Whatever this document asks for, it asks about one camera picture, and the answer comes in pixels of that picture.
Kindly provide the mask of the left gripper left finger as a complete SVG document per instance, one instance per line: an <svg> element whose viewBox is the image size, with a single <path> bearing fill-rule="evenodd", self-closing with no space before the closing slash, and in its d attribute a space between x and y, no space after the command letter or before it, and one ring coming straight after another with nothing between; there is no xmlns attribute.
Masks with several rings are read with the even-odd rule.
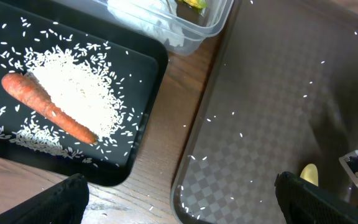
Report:
<svg viewBox="0 0 358 224"><path fill-rule="evenodd" d="M85 176L75 174L0 214L0 224L80 224L89 195Z"/></svg>

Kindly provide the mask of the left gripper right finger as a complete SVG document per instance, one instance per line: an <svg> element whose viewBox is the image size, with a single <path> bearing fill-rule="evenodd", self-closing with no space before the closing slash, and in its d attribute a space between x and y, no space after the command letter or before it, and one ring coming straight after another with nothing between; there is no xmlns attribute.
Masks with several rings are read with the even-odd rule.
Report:
<svg viewBox="0 0 358 224"><path fill-rule="evenodd" d="M275 195L287 223L358 224L358 207L291 172L277 175Z"/></svg>

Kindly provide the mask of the yellow plastic spoon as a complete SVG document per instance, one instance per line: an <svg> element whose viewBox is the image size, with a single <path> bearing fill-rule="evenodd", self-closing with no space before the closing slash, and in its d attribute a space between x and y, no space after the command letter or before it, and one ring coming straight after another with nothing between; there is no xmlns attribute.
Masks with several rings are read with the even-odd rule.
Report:
<svg viewBox="0 0 358 224"><path fill-rule="evenodd" d="M306 180L307 182L315 186L318 186L318 168L316 167L315 164L306 165L303 168L300 177Z"/></svg>

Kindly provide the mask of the orange carrot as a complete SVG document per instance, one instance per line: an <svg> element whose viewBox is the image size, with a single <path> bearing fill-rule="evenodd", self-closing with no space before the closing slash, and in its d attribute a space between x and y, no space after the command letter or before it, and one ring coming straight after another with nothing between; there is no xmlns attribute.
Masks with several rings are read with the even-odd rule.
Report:
<svg viewBox="0 0 358 224"><path fill-rule="evenodd" d="M48 93L33 79L20 73L7 73L2 77L1 85L13 98L41 114L77 140L86 144L96 144L98 141L97 136L87 127L57 107Z"/></svg>

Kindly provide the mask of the white tissue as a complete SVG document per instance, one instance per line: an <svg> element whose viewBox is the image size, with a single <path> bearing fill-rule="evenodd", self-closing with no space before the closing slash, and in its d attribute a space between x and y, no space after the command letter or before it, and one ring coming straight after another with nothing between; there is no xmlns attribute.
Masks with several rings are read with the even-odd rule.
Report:
<svg viewBox="0 0 358 224"><path fill-rule="evenodd" d="M147 34L161 43L168 42L172 47L182 47L184 34L182 28L168 22L150 12L155 9L176 15L177 3L175 1L161 0L107 0L108 11L125 26Z"/></svg>

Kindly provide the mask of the yellow green snack wrapper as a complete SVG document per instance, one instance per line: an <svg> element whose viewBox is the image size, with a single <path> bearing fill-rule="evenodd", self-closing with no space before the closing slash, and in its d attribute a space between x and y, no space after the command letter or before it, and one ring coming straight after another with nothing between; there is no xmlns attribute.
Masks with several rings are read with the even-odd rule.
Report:
<svg viewBox="0 0 358 224"><path fill-rule="evenodd" d="M205 0L179 0L179 1L197 9L204 9L207 8L208 6L208 3Z"/></svg>

